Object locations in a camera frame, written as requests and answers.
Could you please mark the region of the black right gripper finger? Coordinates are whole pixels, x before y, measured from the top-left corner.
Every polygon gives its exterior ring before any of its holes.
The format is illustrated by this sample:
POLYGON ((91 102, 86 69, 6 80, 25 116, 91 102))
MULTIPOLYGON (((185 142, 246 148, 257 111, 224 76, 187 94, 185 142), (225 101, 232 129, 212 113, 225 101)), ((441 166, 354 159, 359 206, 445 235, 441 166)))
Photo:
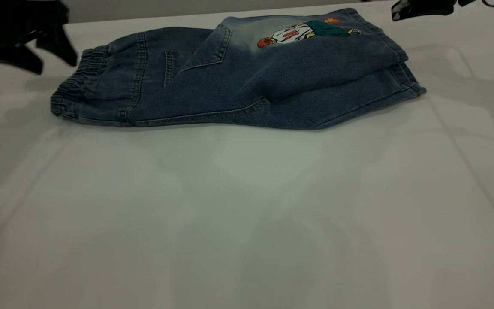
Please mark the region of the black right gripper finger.
POLYGON ((400 0, 391 8, 393 21, 428 15, 450 15, 456 0, 400 0))

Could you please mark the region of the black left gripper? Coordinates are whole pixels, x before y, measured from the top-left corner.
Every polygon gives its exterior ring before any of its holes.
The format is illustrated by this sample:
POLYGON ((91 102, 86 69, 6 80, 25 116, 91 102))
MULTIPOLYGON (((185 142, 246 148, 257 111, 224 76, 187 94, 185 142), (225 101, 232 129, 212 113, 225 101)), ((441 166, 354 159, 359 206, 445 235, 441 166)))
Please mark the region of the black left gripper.
POLYGON ((62 26, 69 21, 69 11, 61 0, 0 0, 0 64, 41 75, 41 58, 25 45, 14 45, 28 42, 39 31, 36 47, 75 67, 78 55, 62 26))

